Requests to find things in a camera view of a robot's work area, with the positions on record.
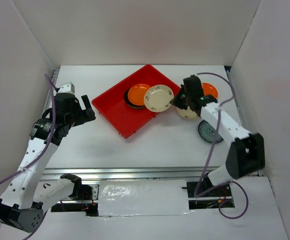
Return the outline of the cream floral plate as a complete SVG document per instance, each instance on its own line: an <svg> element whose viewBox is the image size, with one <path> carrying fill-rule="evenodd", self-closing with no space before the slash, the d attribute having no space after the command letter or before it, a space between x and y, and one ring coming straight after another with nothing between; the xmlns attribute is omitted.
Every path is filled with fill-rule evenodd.
<svg viewBox="0 0 290 240"><path fill-rule="evenodd" d="M176 111L177 111L178 115L185 120L197 120L197 119L199 119L199 116L197 115L197 113L192 111L189 107L187 109L180 109L177 107Z"/></svg>
<svg viewBox="0 0 290 240"><path fill-rule="evenodd" d="M166 85L155 85L151 87L144 95L144 106L154 113L160 113L171 106L174 98L172 89Z"/></svg>

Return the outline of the orange plate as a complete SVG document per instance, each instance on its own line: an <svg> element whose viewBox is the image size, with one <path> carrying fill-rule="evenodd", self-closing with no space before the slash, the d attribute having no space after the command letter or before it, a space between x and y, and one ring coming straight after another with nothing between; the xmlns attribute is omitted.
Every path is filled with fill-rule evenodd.
<svg viewBox="0 0 290 240"><path fill-rule="evenodd" d="M136 106L144 105L144 97L146 92L151 88L151 86L140 83L132 86L127 93L128 100Z"/></svg>
<svg viewBox="0 0 290 240"><path fill-rule="evenodd" d="M214 98L218 98L218 91L212 84L203 82L202 89L205 96L212 95Z"/></svg>

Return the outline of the blue patterned plate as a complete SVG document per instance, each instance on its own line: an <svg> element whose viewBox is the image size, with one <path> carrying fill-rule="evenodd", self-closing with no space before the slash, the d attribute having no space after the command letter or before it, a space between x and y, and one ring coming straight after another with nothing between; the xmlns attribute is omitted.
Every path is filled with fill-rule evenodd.
<svg viewBox="0 0 290 240"><path fill-rule="evenodd" d="M205 120L202 120L198 127L199 136L207 143L213 143L214 137L216 136L215 143L218 144L223 141L223 138L218 134L215 135L216 130Z"/></svg>

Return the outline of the yellow patterned black plate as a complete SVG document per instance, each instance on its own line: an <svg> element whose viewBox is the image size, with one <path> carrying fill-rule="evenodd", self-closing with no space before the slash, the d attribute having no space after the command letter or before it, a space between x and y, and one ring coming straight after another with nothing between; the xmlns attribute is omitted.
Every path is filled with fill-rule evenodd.
<svg viewBox="0 0 290 240"><path fill-rule="evenodd" d="M127 104L127 106L129 106L133 109L142 109L145 107L144 105L134 105L134 104Z"/></svg>

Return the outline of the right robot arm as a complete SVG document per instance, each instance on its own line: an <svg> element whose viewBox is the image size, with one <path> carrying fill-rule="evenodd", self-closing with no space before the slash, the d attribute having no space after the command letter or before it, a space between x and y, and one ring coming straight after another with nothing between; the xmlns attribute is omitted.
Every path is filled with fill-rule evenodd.
<svg viewBox="0 0 290 240"><path fill-rule="evenodd" d="M215 195L220 186L264 169L264 139L259 133L251 133L236 122L222 107L234 100L234 96L218 102L212 95L205 95L197 74L183 80L180 92L171 100L171 104L180 109L191 109L201 119L215 129L215 136L221 136L229 150L225 164L210 172L207 171L214 147L211 148L201 177L194 191L199 198L204 194Z"/></svg>

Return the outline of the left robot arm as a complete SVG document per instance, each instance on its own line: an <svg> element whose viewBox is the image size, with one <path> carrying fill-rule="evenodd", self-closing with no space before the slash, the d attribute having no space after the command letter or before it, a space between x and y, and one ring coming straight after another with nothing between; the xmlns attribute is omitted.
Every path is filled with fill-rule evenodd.
<svg viewBox="0 0 290 240"><path fill-rule="evenodd" d="M50 186L37 190L44 170L70 129L95 120L86 95L82 109L75 87L68 82L58 88L52 108L38 119L30 133L28 148L8 188L0 196L0 222L27 233L35 232L44 214L63 198L83 195L80 177L66 173Z"/></svg>

